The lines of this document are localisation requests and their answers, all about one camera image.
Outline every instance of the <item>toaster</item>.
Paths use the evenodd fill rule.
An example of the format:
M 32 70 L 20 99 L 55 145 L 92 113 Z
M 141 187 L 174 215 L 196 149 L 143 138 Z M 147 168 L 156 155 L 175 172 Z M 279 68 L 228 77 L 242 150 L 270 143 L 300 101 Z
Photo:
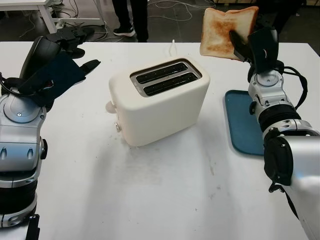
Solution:
M 106 109 L 125 141 L 140 147 L 195 124 L 209 83 L 193 59 L 170 58 L 112 77 Z

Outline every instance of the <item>toast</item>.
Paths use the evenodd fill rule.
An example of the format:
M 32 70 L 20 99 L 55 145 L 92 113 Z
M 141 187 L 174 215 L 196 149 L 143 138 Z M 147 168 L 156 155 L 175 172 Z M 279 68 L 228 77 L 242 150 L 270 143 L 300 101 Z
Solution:
M 207 8 L 203 17 L 200 54 L 240 60 L 234 55 L 235 48 L 229 38 L 229 31 L 236 31 L 248 43 L 248 35 L 254 29 L 258 10 L 257 6 L 227 12 Z

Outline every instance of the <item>floor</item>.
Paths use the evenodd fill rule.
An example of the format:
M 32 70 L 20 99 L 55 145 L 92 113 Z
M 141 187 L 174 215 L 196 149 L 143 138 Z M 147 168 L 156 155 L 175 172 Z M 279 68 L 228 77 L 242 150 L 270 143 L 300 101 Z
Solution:
M 58 16 L 65 18 L 68 17 L 67 14 L 74 16 L 70 1 L 73 3 L 73 0 L 64 0 L 63 4 L 56 8 L 57 11 L 65 12 L 57 12 Z M 171 42 L 172 39 L 176 42 L 201 41 L 204 10 L 206 7 L 213 5 L 211 0 L 183 0 L 189 4 L 188 7 L 184 4 L 175 4 L 169 1 L 158 3 L 158 5 L 154 4 L 158 1 L 159 0 L 150 0 L 148 2 L 149 42 Z M 79 9 L 79 17 L 99 17 L 99 13 L 92 0 L 76 0 L 76 3 Z M 115 37 L 112 34 L 112 30 L 118 27 L 118 19 L 114 13 L 112 0 L 101 0 L 101 5 L 103 17 L 107 22 L 109 31 L 107 38 L 103 41 L 137 41 L 134 37 Z M 248 5 L 230 4 L 229 6 L 224 6 L 223 4 L 218 4 L 215 8 L 227 11 L 245 7 L 248 7 Z M 33 41 L 37 36 L 48 34 L 48 30 L 37 11 L 10 11 L 8 15 L 9 18 L 3 17 L 0 20 L 0 41 Z M 268 13 L 265 16 L 272 22 L 275 14 Z M 92 37 L 93 41 L 104 35 L 102 28 L 97 27 L 95 30 L 98 33 Z M 320 8 L 302 7 L 297 15 L 291 16 L 281 32 L 279 39 L 280 42 L 308 43 L 320 54 Z

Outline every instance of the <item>desk leg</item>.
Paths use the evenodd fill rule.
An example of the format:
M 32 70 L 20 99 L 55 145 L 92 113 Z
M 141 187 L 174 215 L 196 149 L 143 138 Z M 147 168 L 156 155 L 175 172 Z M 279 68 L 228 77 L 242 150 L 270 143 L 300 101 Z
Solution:
M 57 28 L 54 20 L 52 19 L 50 13 L 47 11 L 47 8 L 44 5 L 38 5 L 39 11 L 43 17 L 46 27 L 49 30 L 49 33 L 54 34 L 57 32 Z

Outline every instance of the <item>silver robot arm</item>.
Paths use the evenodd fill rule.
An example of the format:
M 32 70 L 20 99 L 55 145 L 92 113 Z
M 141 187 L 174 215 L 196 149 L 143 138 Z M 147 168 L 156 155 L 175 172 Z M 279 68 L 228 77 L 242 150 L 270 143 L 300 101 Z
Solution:
M 47 155 L 40 137 L 46 108 L 27 97 L 0 97 L 0 218 L 1 228 L 22 223 L 37 204 L 37 180 Z
M 83 81 L 100 62 L 79 67 L 72 59 L 93 33 L 91 28 L 67 27 L 37 38 L 23 64 L 20 78 L 0 72 L 0 228 L 28 222 L 26 239 L 39 237 L 36 188 L 48 145 L 41 127 L 54 99 Z
M 275 70 L 252 76 L 248 92 L 255 104 L 251 111 L 260 123 L 268 117 L 261 116 L 264 111 L 294 110 L 283 84 Z M 285 118 L 284 112 L 278 112 L 283 119 L 263 132 L 264 169 L 272 179 L 269 191 L 285 192 L 308 238 L 320 240 L 320 133 L 298 116 Z
M 263 132 L 264 171 L 272 180 L 269 192 L 285 193 L 307 237 L 320 240 L 320 133 L 296 111 L 307 96 L 307 80 L 277 60 L 279 44 L 274 29 L 264 27 L 252 33 L 248 44 L 234 31 L 229 36 L 234 54 L 251 65 L 249 112 Z M 283 90 L 284 73 L 300 79 L 303 92 L 296 107 Z

